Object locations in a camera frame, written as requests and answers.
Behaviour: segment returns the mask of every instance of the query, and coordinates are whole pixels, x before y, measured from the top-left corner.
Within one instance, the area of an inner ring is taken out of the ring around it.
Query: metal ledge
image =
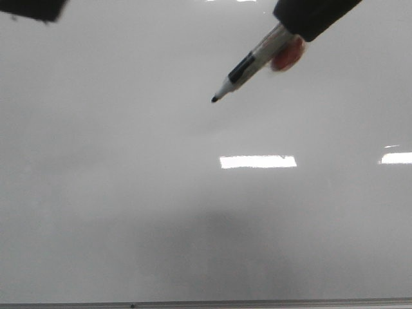
[[[412,298],[381,299],[313,299],[284,301],[171,301],[129,303],[59,303],[59,304],[0,304],[0,309],[224,309],[224,308],[359,308],[359,309],[412,309]]]

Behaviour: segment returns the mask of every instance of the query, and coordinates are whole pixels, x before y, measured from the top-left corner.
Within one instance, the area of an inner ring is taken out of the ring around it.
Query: marker
[[[295,35],[312,42],[361,0],[277,0],[273,11],[279,24],[229,73],[212,98],[215,103],[235,91],[278,55]]]
[[[277,24],[227,75],[222,87],[212,98],[212,103],[217,102],[229,92],[239,89],[293,38],[294,34],[291,34],[281,23]]]

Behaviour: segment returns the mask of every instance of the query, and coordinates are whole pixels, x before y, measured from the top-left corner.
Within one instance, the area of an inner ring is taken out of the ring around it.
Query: whiteboard
[[[210,104],[274,4],[0,14],[0,303],[411,296],[412,2]]]

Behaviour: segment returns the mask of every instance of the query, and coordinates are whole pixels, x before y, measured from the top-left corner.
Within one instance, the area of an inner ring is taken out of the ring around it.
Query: black object
[[[306,42],[349,12],[361,0],[279,0],[273,14],[289,32]]]
[[[40,21],[56,21],[67,0],[0,0],[0,11]]]
[[[230,73],[229,80],[235,84],[241,77],[243,72],[255,61],[252,52],[250,52]]]

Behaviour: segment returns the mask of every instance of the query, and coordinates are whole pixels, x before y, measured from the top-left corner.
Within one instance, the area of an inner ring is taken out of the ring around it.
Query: hand
[[[273,71],[289,70],[304,53],[305,41],[299,35],[296,35],[288,44],[270,61],[270,67]]]

